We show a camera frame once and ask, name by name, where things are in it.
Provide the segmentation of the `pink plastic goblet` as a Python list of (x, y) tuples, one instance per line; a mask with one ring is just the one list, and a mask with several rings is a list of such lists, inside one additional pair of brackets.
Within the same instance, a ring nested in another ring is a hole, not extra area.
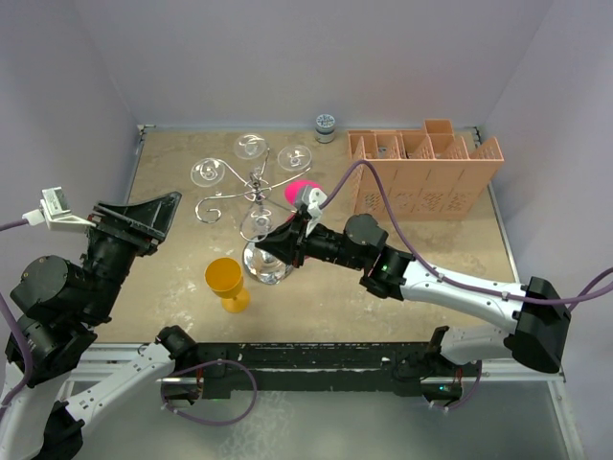
[(294, 206), (294, 199), (296, 197), (297, 192), (303, 186), (305, 186), (305, 185), (312, 185), (312, 186), (315, 186), (315, 187), (319, 187), (323, 191), (322, 187), (318, 183), (316, 183), (316, 182), (314, 182), (312, 180), (299, 179), (299, 180), (296, 180), (296, 181), (293, 181), (293, 182), (289, 183), (285, 187), (285, 189), (284, 189), (284, 197), (285, 197), (286, 201)]

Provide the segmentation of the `tall clear champagne flute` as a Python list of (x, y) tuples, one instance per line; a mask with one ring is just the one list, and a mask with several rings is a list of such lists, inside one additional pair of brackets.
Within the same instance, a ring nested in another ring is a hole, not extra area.
[(304, 145), (289, 145), (282, 148), (277, 156), (279, 166), (288, 172), (306, 170), (312, 161), (311, 150)]

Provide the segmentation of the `short clear wine glass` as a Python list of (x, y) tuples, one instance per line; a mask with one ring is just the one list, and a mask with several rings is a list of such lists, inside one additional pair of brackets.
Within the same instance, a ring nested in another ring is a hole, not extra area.
[(258, 133), (241, 134), (234, 143), (234, 154), (240, 159), (256, 159), (268, 149), (266, 140)]

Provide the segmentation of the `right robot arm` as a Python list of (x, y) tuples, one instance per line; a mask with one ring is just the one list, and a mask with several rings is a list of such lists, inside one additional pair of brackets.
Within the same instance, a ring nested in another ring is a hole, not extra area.
[(437, 375), (472, 360), (499, 357), (541, 373), (560, 370), (571, 313), (549, 281), (533, 277), (522, 285), (428, 269), (387, 238), (368, 214), (350, 217), (342, 232), (311, 225), (296, 214), (256, 246), (294, 267), (315, 259), (358, 270), (361, 286), (378, 298), (439, 305), (485, 321), (473, 331), (436, 330), (425, 360)]

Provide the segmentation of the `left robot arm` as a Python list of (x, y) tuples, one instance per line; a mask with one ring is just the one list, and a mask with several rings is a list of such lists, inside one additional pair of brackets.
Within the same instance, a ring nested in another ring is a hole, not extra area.
[(87, 249), (79, 264), (55, 255), (36, 258), (11, 291), (21, 316), (1, 307), (11, 328), (1, 396), (4, 459), (71, 459), (102, 416), (138, 385), (171, 372), (186, 376), (197, 363), (195, 341), (178, 326), (166, 327), (141, 355), (83, 395), (59, 398), (95, 342), (95, 328), (110, 322), (135, 259), (154, 254), (166, 239), (182, 195), (171, 192), (127, 205), (99, 202), (87, 218), (79, 218), (61, 188), (41, 194), (23, 223), (83, 233)]

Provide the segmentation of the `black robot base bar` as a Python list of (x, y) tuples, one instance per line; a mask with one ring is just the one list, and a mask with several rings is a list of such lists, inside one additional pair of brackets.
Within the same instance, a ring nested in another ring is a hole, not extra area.
[(197, 344), (190, 363), (208, 361), (205, 399), (252, 389), (385, 392), (446, 403), (463, 395), (463, 372), (424, 342)]

